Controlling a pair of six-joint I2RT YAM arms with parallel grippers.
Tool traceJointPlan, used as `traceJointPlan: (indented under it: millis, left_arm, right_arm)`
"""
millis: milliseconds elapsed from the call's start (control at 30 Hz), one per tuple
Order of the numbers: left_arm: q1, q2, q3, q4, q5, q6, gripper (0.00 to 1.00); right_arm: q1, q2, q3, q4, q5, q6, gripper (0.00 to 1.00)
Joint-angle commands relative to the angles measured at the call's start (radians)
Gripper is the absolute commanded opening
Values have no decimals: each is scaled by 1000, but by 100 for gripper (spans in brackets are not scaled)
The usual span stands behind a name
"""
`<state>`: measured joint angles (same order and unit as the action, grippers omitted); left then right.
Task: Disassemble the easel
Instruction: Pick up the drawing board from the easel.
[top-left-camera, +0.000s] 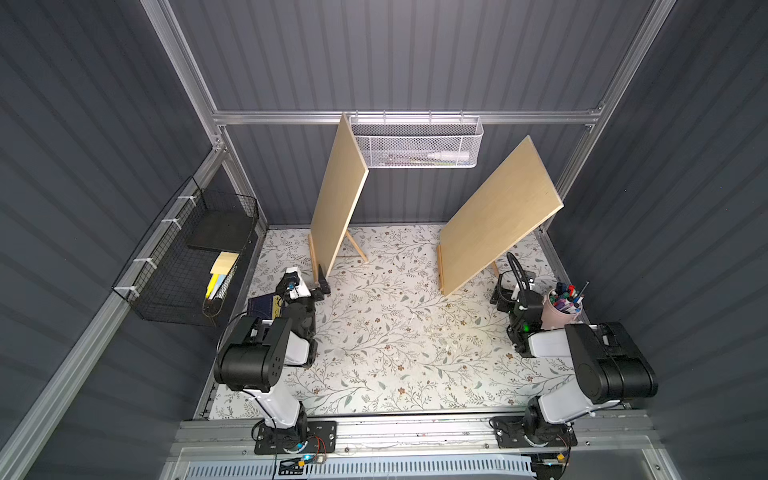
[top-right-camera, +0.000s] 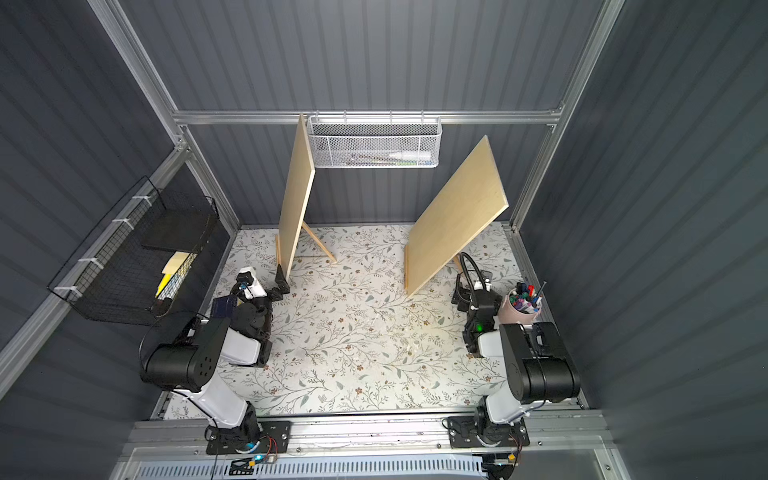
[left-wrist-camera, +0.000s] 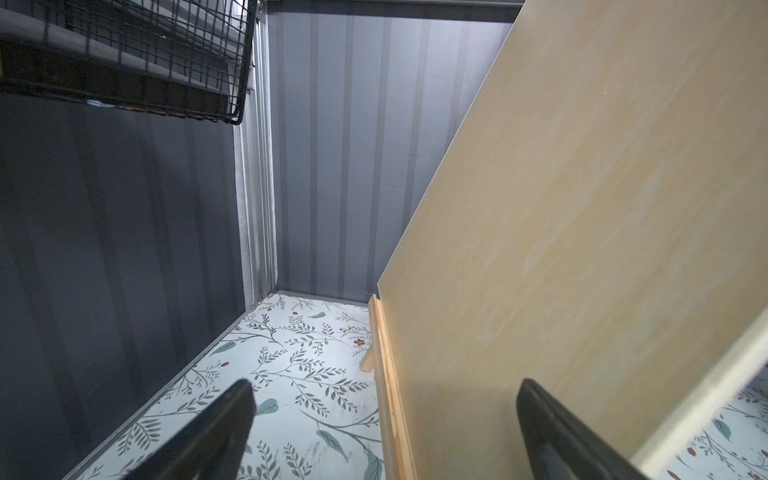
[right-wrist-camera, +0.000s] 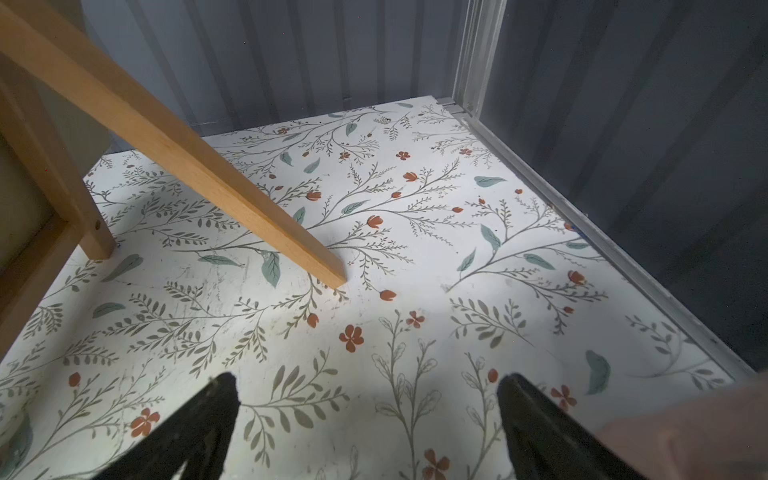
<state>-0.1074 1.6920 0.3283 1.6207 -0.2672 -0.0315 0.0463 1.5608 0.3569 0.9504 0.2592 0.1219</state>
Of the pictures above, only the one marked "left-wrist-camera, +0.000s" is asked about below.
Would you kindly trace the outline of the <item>plywood board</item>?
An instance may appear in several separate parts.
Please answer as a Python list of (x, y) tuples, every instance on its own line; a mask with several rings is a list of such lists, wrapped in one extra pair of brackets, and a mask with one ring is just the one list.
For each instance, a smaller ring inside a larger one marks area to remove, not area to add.
[(379, 281), (417, 479), (539, 383), (650, 479), (767, 475), (767, 5), (528, 1)]

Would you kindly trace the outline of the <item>wooden easel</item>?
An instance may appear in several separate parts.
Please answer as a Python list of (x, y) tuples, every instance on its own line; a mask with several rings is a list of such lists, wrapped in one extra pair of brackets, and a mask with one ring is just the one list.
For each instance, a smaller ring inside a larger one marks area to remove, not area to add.
[(392, 343), (383, 302), (368, 301), (371, 344), (360, 369), (373, 372), (377, 392), (383, 462), (387, 479), (417, 479), (406, 416), (399, 389)]

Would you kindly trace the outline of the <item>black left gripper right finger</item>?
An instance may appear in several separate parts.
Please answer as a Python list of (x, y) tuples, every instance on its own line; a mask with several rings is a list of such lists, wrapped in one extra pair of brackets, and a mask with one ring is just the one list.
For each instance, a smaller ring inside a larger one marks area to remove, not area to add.
[(516, 411), (536, 479), (645, 477), (535, 380), (522, 381)]

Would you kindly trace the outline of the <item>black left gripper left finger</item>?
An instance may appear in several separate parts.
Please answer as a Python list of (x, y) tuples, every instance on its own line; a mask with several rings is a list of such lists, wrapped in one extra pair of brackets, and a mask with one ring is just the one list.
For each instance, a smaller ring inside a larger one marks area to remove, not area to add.
[(235, 479), (256, 413), (250, 382), (236, 381), (128, 479)]

